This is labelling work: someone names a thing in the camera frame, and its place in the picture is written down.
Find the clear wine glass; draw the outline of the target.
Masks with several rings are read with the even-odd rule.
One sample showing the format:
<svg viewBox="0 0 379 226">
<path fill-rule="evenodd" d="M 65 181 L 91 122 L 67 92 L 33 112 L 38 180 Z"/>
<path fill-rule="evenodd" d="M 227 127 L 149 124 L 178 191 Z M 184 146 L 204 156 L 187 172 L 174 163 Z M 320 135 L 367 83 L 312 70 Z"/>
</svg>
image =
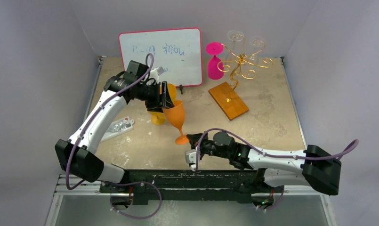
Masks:
<svg viewBox="0 0 379 226">
<path fill-rule="evenodd" d="M 244 38 L 243 32 L 237 31 L 237 30 L 230 30 L 227 33 L 227 36 L 228 36 L 229 40 L 232 42 L 232 46 L 230 47 L 230 50 L 232 52 L 235 52 L 236 43 L 242 41 Z"/>
<path fill-rule="evenodd" d="M 253 46 L 252 54 L 249 56 L 250 60 L 255 60 L 260 52 L 266 48 L 266 40 L 262 36 L 255 35 L 249 40 L 251 46 Z"/>
</svg>

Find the orange wine glass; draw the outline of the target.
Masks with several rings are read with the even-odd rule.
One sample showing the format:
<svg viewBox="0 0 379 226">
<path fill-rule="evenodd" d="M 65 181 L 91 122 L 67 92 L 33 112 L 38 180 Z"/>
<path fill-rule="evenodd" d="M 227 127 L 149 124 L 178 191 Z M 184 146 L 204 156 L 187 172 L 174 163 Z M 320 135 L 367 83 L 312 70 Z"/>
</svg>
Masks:
<svg viewBox="0 0 379 226">
<path fill-rule="evenodd" d="M 177 145 L 184 145 L 189 142 L 187 136 L 183 133 L 182 127 L 185 122 L 185 109 L 182 100 L 173 101 L 174 106 L 172 108 L 163 108 L 163 113 L 166 116 L 168 122 L 178 129 L 180 136 L 175 139 Z"/>
</svg>

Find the yellow wine glass front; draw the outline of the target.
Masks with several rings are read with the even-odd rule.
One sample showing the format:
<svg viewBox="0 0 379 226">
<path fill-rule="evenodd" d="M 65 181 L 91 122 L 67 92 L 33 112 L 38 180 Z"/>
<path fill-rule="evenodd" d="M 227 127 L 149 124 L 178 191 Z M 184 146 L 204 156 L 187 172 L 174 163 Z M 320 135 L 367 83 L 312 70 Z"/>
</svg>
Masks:
<svg viewBox="0 0 379 226">
<path fill-rule="evenodd" d="M 162 125 L 166 118 L 165 118 L 165 115 L 164 113 L 161 113 L 161 112 L 149 112 L 151 114 L 151 123 L 154 124 L 154 125 Z"/>
</svg>

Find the yellow wine glass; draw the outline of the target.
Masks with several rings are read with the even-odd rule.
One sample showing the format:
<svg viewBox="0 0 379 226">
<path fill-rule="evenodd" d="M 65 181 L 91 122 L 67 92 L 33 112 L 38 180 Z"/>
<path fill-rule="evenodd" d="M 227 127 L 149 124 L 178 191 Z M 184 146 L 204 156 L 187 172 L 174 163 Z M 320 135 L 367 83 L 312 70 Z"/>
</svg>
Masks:
<svg viewBox="0 0 379 226">
<path fill-rule="evenodd" d="M 154 124 L 154 125 L 162 125 L 166 118 L 165 118 L 165 115 L 164 113 L 161 113 L 161 112 L 149 112 L 151 114 L 151 123 Z"/>
<path fill-rule="evenodd" d="M 161 108 L 172 108 L 174 107 L 177 90 L 176 87 L 171 83 L 163 83 L 159 82 L 159 94 L 158 94 L 158 102 Z"/>
</svg>

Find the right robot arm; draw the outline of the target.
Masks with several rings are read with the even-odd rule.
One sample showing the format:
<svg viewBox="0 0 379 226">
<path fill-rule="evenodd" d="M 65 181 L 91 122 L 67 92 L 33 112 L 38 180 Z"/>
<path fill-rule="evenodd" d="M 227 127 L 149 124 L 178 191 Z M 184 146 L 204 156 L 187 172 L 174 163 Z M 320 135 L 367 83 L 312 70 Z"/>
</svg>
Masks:
<svg viewBox="0 0 379 226">
<path fill-rule="evenodd" d="M 225 131 L 212 140 L 202 133 L 188 134 L 191 150 L 185 160 L 193 171 L 204 155 L 227 159 L 239 170 L 264 170 L 254 178 L 254 186 L 264 192 L 270 187 L 297 185 L 309 186 L 326 195 L 338 195 L 341 161 L 316 145 L 305 150 L 280 151 L 236 142 Z"/>
</svg>

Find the pink wine glass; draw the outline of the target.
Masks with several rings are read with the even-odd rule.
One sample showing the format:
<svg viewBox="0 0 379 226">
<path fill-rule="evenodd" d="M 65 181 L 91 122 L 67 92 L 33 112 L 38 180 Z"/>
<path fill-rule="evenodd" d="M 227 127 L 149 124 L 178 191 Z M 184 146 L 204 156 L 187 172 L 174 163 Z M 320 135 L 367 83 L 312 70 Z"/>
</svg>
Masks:
<svg viewBox="0 0 379 226">
<path fill-rule="evenodd" d="M 222 67 L 219 67 L 218 64 L 221 61 L 218 57 L 224 50 L 223 45 L 220 42 L 211 42 L 206 48 L 206 52 L 212 56 L 207 64 L 207 75 L 212 80 L 219 80 L 224 76 Z"/>
</svg>

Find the black whiteboard stand foot right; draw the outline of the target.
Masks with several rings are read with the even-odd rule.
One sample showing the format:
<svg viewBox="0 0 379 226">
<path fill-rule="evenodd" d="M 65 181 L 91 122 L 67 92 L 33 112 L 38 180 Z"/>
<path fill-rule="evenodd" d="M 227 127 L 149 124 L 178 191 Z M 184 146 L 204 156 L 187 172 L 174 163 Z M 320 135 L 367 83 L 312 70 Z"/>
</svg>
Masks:
<svg viewBox="0 0 379 226">
<path fill-rule="evenodd" d="M 183 94 L 183 85 L 179 85 L 179 90 L 180 90 L 180 93 L 181 93 L 181 95 Z"/>
</svg>

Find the red framed whiteboard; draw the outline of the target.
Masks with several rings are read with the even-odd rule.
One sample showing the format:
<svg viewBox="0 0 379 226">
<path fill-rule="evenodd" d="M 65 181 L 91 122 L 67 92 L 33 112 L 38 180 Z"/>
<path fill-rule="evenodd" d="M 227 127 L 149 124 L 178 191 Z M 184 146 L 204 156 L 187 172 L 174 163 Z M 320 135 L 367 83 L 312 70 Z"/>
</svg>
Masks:
<svg viewBox="0 0 379 226">
<path fill-rule="evenodd" d="M 199 28 L 123 32 L 118 36 L 123 67 L 131 60 L 145 63 L 152 53 L 153 67 L 162 67 L 159 81 L 176 87 L 199 86 L 202 76 L 202 43 Z"/>
</svg>

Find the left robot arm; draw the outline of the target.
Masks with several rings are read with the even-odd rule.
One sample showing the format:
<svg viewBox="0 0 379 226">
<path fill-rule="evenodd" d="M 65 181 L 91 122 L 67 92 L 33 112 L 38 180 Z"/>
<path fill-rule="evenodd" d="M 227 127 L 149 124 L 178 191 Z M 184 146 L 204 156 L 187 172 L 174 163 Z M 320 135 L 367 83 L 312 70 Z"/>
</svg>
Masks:
<svg viewBox="0 0 379 226">
<path fill-rule="evenodd" d="M 162 67 L 150 69 L 145 64 L 130 61 L 125 71 L 107 80 L 96 107 L 87 119 L 67 140 L 60 139 L 55 145 L 60 166 L 67 175 L 73 174 L 88 182 L 111 182 L 119 193 L 129 189 L 127 172 L 103 162 L 95 154 L 112 121 L 130 100 L 144 101 L 150 112 L 162 112 L 164 108 L 173 107 L 167 82 L 155 79 L 163 73 Z"/>
</svg>

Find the clear wine glass left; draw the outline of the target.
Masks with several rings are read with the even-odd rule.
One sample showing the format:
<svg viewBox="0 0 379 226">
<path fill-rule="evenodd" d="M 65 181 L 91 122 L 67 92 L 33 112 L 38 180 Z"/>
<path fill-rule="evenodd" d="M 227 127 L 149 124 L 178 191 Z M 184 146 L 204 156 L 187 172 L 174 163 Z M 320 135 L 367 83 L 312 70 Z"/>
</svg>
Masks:
<svg viewBox="0 0 379 226">
<path fill-rule="evenodd" d="M 230 47 L 230 50 L 232 52 L 235 52 L 236 43 L 242 41 L 244 38 L 243 32 L 237 31 L 237 30 L 230 30 L 227 33 L 227 36 L 228 36 L 229 40 L 232 42 L 232 46 Z"/>
</svg>

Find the black metal base frame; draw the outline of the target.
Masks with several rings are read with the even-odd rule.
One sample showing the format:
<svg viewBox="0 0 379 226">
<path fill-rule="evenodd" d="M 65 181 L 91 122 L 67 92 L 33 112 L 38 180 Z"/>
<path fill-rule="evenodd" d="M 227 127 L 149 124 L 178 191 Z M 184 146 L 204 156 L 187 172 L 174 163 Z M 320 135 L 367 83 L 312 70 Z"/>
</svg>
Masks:
<svg viewBox="0 0 379 226">
<path fill-rule="evenodd" d="M 270 207 L 281 192 L 304 190 L 319 193 L 309 186 L 270 187 L 264 183 L 261 170 L 151 170 L 131 169 L 122 185 L 110 182 L 81 183 L 73 190 L 66 187 L 60 175 L 58 194 L 110 195 L 117 206 L 147 205 L 149 201 L 234 201 L 240 204 Z"/>
</svg>

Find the clear wine glass right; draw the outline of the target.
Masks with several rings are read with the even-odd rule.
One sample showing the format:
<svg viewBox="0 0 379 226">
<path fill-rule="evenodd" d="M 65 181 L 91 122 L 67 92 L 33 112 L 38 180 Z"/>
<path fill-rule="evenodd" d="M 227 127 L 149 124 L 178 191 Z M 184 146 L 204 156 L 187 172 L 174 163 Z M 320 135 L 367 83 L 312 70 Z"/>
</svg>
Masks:
<svg viewBox="0 0 379 226">
<path fill-rule="evenodd" d="M 250 60 L 255 60 L 260 52 L 266 48 L 266 40 L 262 36 L 255 35 L 249 40 L 251 46 L 253 46 L 252 54 L 249 56 Z"/>
</svg>

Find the white plastic packaged item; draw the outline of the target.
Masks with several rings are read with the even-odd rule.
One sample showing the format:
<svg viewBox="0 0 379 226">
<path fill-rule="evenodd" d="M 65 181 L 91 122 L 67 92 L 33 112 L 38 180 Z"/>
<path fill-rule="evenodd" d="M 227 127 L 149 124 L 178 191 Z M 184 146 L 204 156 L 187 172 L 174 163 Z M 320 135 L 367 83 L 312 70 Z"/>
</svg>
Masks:
<svg viewBox="0 0 379 226">
<path fill-rule="evenodd" d="M 103 135 L 101 142 L 133 130 L 134 123 L 135 121 L 129 117 L 112 122 Z"/>
</svg>

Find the gold wire wine glass rack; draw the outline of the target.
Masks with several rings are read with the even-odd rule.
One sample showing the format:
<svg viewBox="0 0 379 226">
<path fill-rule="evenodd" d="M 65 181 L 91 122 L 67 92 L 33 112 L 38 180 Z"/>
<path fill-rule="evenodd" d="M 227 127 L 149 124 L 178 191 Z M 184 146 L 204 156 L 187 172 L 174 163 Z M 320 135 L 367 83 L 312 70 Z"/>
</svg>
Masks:
<svg viewBox="0 0 379 226">
<path fill-rule="evenodd" d="M 224 75 L 225 73 L 229 73 L 229 80 L 231 83 L 221 83 L 209 89 L 209 94 L 215 100 L 225 116 L 232 121 L 233 119 L 249 111 L 248 106 L 235 92 L 239 84 L 237 76 L 241 76 L 246 80 L 252 80 L 256 78 L 257 75 L 254 69 L 249 69 L 244 75 L 242 72 L 242 67 L 244 65 L 250 65 L 259 68 L 270 68 L 273 65 L 273 60 L 265 57 L 262 59 L 263 64 L 259 65 L 253 63 L 252 60 L 249 59 L 250 55 L 246 55 L 244 52 L 236 54 L 232 52 L 226 45 L 222 45 L 224 47 L 224 50 L 221 54 L 218 55 L 221 60 L 218 66 L 222 67 Z"/>
</svg>

